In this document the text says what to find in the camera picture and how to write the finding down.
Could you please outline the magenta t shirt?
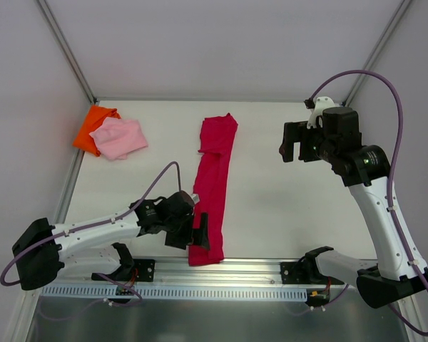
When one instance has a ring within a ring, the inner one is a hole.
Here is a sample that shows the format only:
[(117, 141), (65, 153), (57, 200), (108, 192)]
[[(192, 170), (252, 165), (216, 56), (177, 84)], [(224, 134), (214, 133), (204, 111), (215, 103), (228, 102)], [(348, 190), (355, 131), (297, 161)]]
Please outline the magenta t shirt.
[(199, 228), (201, 214), (208, 215), (209, 249), (189, 247), (188, 264), (205, 266), (224, 259), (223, 219), (228, 187), (230, 159), (238, 123), (231, 114), (205, 118), (200, 129), (200, 163), (193, 192), (200, 201), (195, 206), (193, 226)]

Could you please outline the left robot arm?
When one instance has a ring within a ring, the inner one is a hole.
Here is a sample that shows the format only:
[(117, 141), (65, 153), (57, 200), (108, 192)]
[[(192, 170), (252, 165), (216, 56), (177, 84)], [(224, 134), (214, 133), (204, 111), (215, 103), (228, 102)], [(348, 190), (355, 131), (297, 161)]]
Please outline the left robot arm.
[(165, 232), (165, 245), (210, 249), (208, 213), (197, 213), (198, 197), (178, 191), (170, 197), (140, 199), (98, 221), (49, 224), (37, 219), (12, 247), (24, 291), (40, 289), (57, 278), (88, 274), (114, 281), (132, 277), (135, 261), (123, 239)]

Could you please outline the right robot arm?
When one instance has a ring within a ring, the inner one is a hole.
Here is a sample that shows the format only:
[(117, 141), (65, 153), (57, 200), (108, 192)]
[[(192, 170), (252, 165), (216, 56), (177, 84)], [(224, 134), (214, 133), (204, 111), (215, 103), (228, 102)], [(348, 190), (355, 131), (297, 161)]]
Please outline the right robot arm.
[(376, 261), (362, 261), (332, 247), (319, 247), (305, 253), (299, 267), (303, 277), (311, 283), (331, 277), (352, 285), (374, 309), (423, 291), (428, 265), (405, 229), (403, 235), (415, 259), (407, 258), (393, 221), (393, 216), (402, 214), (397, 204), (389, 204), (395, 196), (387, 194), (389, 161), (379, 146), (363, 145), (358, 113), (332, 107), (314, 123), (285, 123), (279, 148), (284, 162), (293, 161), (295, 143), (300, 145), (299, 160), (324, 160), (341, 177), (360, 208), (377, 256)]

